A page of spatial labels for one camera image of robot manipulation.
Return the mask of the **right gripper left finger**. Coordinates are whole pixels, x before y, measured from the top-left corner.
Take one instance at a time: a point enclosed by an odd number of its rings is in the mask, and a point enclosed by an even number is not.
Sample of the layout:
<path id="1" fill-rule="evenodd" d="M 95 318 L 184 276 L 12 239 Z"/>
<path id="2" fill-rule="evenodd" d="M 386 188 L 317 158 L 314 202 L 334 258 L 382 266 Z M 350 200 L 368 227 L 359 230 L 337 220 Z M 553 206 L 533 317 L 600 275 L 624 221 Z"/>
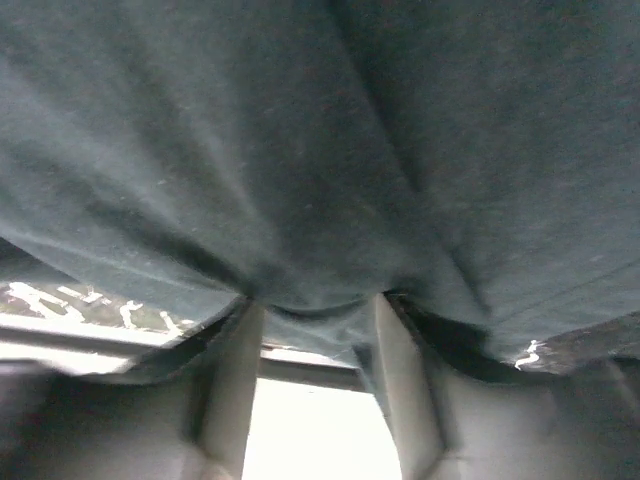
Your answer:
<path id="1" fill-rule="evenodd" d="M 263 323 L 260 306 L 237 300 L 114 373 L 3 361 L 2 477 L 240 478 Z"/>

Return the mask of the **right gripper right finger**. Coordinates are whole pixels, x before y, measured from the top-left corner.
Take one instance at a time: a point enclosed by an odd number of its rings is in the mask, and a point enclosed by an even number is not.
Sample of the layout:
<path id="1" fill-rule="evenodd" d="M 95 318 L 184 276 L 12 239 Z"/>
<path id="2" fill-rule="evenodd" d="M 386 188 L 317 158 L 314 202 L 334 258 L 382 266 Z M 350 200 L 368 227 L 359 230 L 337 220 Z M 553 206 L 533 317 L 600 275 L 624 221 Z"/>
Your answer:
<path id="1" fill-rule="evenodd" d="M 372 375 L 405 479 L 635 479 L 639 365 L 566 376 L 475 361 L 463 371 L 397 305 L 373 299 Z"/>

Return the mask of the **black t-shirt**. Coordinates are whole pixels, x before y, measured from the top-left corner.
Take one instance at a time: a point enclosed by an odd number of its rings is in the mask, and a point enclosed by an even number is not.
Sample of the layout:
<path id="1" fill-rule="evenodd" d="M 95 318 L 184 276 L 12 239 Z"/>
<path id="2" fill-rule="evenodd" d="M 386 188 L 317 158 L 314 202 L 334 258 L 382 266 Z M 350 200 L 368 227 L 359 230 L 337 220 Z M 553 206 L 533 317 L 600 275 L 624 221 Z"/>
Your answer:
<path id="1" fill-rule="evenodd" d="M 1 275 L 365 364 L 639 354 L 635 1 L 5 1 Z"/>

